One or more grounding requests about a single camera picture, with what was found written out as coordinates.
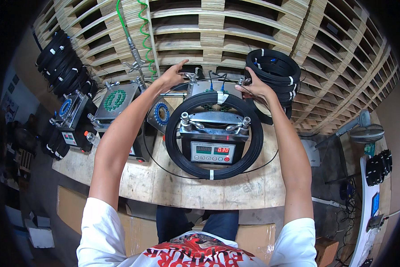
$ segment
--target black cable coil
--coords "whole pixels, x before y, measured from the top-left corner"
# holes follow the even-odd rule
[[[366,162],[366,183],[373,186],[384,181],[393,169],[392,154],[389,149],[381,151]]]
[[[186,99],[175,109],[175,111],[173,111],[166,126],[165,143],[170,158],[185,172],[202,179],[210,179],[210,170],[196,166],[182,155],[176,143],[176,131],[180,122],[181,114],[183,112],[189,113],[199,106],[216,104],[217,102],[217,92],[196,94],[195,96]],[[251,144],[245,155],[237,163],[225,169],[214,170],[214,180],[227,179],[244,172],[256,161],[260,155],[262,143],[264,141],[264,132],[262,131],[261,121],[255,112],[245,103],[245,101],[229,94],[224,103],[225,105],[238,110],[244,117],[251,118]]]
[[[40,141],[42,152],[56,160],[61,160],[69,151],[61,131],[51,121],[44,127]]]
[[[87,67],[72,49],[69,36],[59,30],[37,58],[38,71],[49,81],[53,93],[60,99],[79,90],[93,98],[97,84]]]
[[[300,88],[301,69],[298,64],[282,52],[270,49],[250,51],[246,57],[246,66],[250,67],[257,77],[276,92],[288,119],[292,116],[292,102]],[[247,99],[248,105],[255,110],[261,122],[272,125],[270,116],[263,114],[256,107],[253,99]]]

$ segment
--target hand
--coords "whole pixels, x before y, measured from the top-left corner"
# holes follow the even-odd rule
[[[182,69],[182,66],[187,63],[189,60],[184,59],[176,65],[170,67],[165,73],[163,73],[160,78],[158,78],[155,83],[157,82],[160,84],[160,93],[165,93],[169,91],[175,85],[184,82],[184,78],[182,77],[182,73],[179,71]]]
[[[244,86],[245,88],[240,85],[235,86],[235,89],[244,93],[243,97],[260,97],[265,99],[267,94],[276,94],[267,84],[256,76],[255,72],[250,67],[246,67],[246,70],[251,74],[252,84]]]

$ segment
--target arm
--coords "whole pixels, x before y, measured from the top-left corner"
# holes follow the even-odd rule
[[[286,117],[276,93],[263,83],[255,72],[246,67],[252,77],[252,84],[244,88],[235,88],[244,93],[253,94],[267,101],[273,117],[274,129],[278,140],[280,166],[286,187],[284,225],[300,218],[313,218],[311,200],[311,168],[307,153],[299,136]]]
[[[184,82],[179,71],[186,62],[187,59],[170,67],[111,123],[96,150],[89,197],[102,200],[117,210],[122,170],[142,121],[160,93]]]

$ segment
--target person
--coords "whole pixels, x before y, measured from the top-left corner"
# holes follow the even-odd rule
[[[192,231],[184,210],[157,207],[159,244],[138,255],[126,256],[125,233],[117,215],[122,170],[144,117],[160,94],[183,83],[179,71],[188,62],[170,67],[114,120],[96,150],[89,198],[82,218],[76,253],[83,266],[265,266],[235,242],[238,211],[210,211],[202,232]],[[246,97],[263,98],[271,111],[280,165],[286,188],[284,227],[274,246],[270,266],[317,266],[311,199],[311,168],[304,147],[276,93],[246,67],[252,84],[236,85]]]

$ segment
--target machine control panel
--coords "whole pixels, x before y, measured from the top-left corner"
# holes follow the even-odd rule
[[[191,142],[191,162],[231,164],[234,144]]]
[[[64,136],[65,143],[67,143],[71,146],[77,146],[77,142],[75,142],[73,133],[63,131],[62,135]]]

